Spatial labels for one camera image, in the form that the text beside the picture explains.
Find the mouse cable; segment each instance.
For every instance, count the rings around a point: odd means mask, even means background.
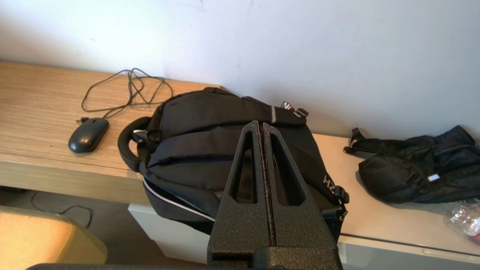
[[[128,77],[128,91],[129,91],[129,98],[128,98],[128,100],[125,104],[120,105],[120,106],[116,106],[116,107],[95,109],[95,110],[89,110],[85,107],[85,103],[88,99],[88,95],[90,94],[90,91],[92,91],[93,88],[95,88],[95,87],[97,87],[101,84],[104,84],[104,83],[114,79],[115,77],[120,76],[123,73],[126,73],[126,75]],[[142,94],[142,90],[145,87],[145,83],[144,83],[145,79],[155,79],[155,80],[158,80],[160,82],[158,87],[153,92],[152,97],[148,100]],[[85,93],[84,99],[82,100],[82,109],[86,112],[106,111],[107,113],[105,113],[105,115],[102,118],[111,118],[113,116],[118,115],[120,112],[122,112],[128,106],[162,104],[163,101],[162,102],[153,102],[153,100],[154,100],[157,92],[159,91],[159,89],[163,85],[166,85],[168,87],[168,89],[170,90],[170,98],[171,98],[173,96],[173,89],[166,82],[165,78],[150,76],[147,73],[145,73],[143,70],[138,69],[138,68],[133,68],[131,70],[124,69],[124,70],[121,70],[121,71],[113,74],[112,76],[108,77],[107,79],[102,80],[102,81],[90,86],[90,88]],[[140,96],[142,98],[143,102],[135,102],[134,103],[134,99],[137,96]]]
[[[61,211],[61,212],[45,211],[45,210],[43,210],[43,209],[38,208],[38,207],[33,203],[33,199],[35,198],[35,196],[36,196],[39,192],[40,192],[40,191],[35,191],[35,193],[33,194],[33,196],[30,198],[30,203],[32,203],[32,206],[35,207],[35,209],[37,209],[37,210],[40,211],[40,212],[54,213],[54,214],[60,214],[60,215],[65,214],[65,213],[68,212],[70,209],[75,208],[75,207],[77,207],[77,208],[82,208],[82,209],[86,209],[86,210],[88,210],[89,218],[88,218],[88,223],[87,223],[87,225],[85,225],[85,228],[88,229],[88,227],[90,227],[90,224],[92,223],[92,219],[93,219],[93,209],[88,208],[88,207],[85,207],[85,206],[81,206],[81,205],[73,205],[73,206],[70,206],[70,207],[68,207],[67,209],[65,209],[64,211]]]

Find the white cabinet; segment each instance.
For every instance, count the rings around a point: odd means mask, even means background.
[[[209,235],[183,223],[158,216],[153,208],[130,205],[128,210],[165,256],[206,263]],[[478,270],[480,257],[424,247],[340,236],[340,259],[345,269]]]

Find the textured black plastic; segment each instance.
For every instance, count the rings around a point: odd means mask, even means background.
[[[243,156],[252,151],[256,204],[240,204],[231,194]],[[295,205],[279,203],[275,170],[295,185]],[[209,266],[269,269],[342,269],[338,248],[280,132],[257,121],[246,125],[216,217]]]

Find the black mouse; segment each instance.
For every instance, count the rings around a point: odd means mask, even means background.
[[[68,147],[74,153],[85,153],[95,150],[103,135],[107,132],[109,123],[103,118],[90,118],[73,132]]]

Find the backpack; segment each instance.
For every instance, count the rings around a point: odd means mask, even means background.
[[[118,147],[125,163],[142,174],[148,199],[158,215],[210,234],[241,130],[254,120],[280,131],[337,240],[347,213],[348,193],[335,186],[327,174],[300,109],[278,108],[207,87],[174,96],[152,117],[129,124],[119,136]],[[137,142],[138,156],[129,148],[131,140]],[[249,170],[252,164],[247,154],[242,171]],[[237,199],[252,203],[251,174],[242,173]]]
[[[407,140],[366,139],[358,128],[344,152],[374,153],[359,164],[367,191],[388,203],[444,203],[480,197],[480,150],[460,126]]]

